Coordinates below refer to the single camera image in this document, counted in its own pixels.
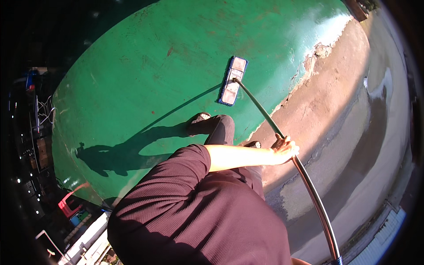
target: black sandal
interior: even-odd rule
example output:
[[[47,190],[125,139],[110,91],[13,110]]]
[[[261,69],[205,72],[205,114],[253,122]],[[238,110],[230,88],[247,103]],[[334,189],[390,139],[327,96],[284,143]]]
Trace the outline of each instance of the black sandal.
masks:
[[[190,127],[190,125],[192,125],[192,124],[194,124],[194,123],[198,123],[198,122],[203,121],[203,120],[207,120],[207,119],[204,119],[204,118],[201,116],[202,114],[206,114],[206,115],[208,115],[208,116],[209,116],[209,118],[208,118],[208,119],[210,119],[210,118],[212,117],[212,116],[211,116],[211,114],[209,114],[209,113],[207,113],[207,112],[200,112],[200,113],[198,113],[198,114],[194,115],[193,117],[191,117],[191,119],[190,119],[190,120],[188,120],[188,124],[187,124],[187,131],[188,131],[188,128]]]
[[[253,141],[253,142],[246,144],[245,147],[261,148],[262,145],[261,145],[261,142],[259,142],[259,141]]]

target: green surface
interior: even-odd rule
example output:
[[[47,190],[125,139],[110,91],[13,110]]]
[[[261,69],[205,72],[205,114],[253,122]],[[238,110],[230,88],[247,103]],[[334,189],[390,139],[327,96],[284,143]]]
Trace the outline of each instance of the green surface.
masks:
[[[216,103],[232,55],[249,60],[243,83],[268,112],[288,95],[305,52],[349,13],[339,0],[162,0],[112,27],[76,61],[53,97],[53,158],[67,189],[95,204],[122,197],[177,148],[194,114],[228,114],[235,144],[264,118],[240,89]]]

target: person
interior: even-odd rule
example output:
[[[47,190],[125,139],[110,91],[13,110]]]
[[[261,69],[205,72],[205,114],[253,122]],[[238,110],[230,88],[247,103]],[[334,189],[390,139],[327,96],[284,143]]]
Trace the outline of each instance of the person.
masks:
[[[187,134],[208,134],[204,145],[178,149],[119,202],[108,240],[125,265],[295,264],[287,230],[265,202],[262,165],[298,154],[287,136],[271,148],[258,141],[233,146],[230,116],[199,113]]]

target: flat mop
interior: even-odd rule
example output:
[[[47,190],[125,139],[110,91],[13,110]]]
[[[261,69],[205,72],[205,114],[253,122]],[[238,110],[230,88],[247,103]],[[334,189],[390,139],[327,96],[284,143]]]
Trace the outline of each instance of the flat mop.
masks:
[[[264,118],[271,125],[274,132],[278,133],[282,138],[284,138],[283,133],[275,124],[275,122],[271,119],[271,117],[266,112],[266,110],[262,107],[259,101],[256,100],[256,98],[252,95],[252,93],[250,93],[250,91],[241,82],[244,76],[247,64],[248,62],[243,58],[236,57],[236,56],[232,57],[230,65],[229,65],[229,69],[227,71],[227,76],[224,79],[223,88],[221,90],[221,95],[220,95],[220,98],[218,99],[218,102],[228,106],[233,106],[236,100],[238,89],[241,86],[243,90],[246,92],[246,94],[253,101],[253,103],[256,105],[256,107],[259,109],[259,111],[262,113]],[[308,190],[308,193],[315,206],[315,209],[318,212],[318,216],[321,221],[321,225],[324,229],[324,234],[327,239],[328,246],[330,248],[330,254],[332,259],[331,264],[342,265],[342,257],[340,255],[339,248],[337,246],[336,237],[334,236],[330,219],[328,218],[327,212],[324,208],[324,205],[322,204],[321,198],[319,197],[314,187],[314,184],[311,181],[311,178],[306,172],[305,167],[303,166],[302,162],[297,156],[293,157],[293,163],[297,171],[299,172],[300,176],[302,177],[303,183],[305,184],[306,189]]]

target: foot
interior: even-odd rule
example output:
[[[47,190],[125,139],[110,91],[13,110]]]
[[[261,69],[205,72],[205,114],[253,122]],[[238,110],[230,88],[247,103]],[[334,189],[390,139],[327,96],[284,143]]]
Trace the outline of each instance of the foot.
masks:
[[[196,114],[194,117],[192,117],[192,118],[189,120],[189,124],[187,125],[187,131],[189,131],[189,127],[190,127],[190,125],[192,125],[192,124],[194,124],[194,123],[198,123],[198,122],[203,121],[203,120],[207,120],[207,119],[209,119],[210,117],[211,117],[211,114],[209,114],[209,113],[207,113],[207,112],[201,112],[201,113]]]
[[[261,142],[253,141],[245,145],[245,147],[261,148]]]

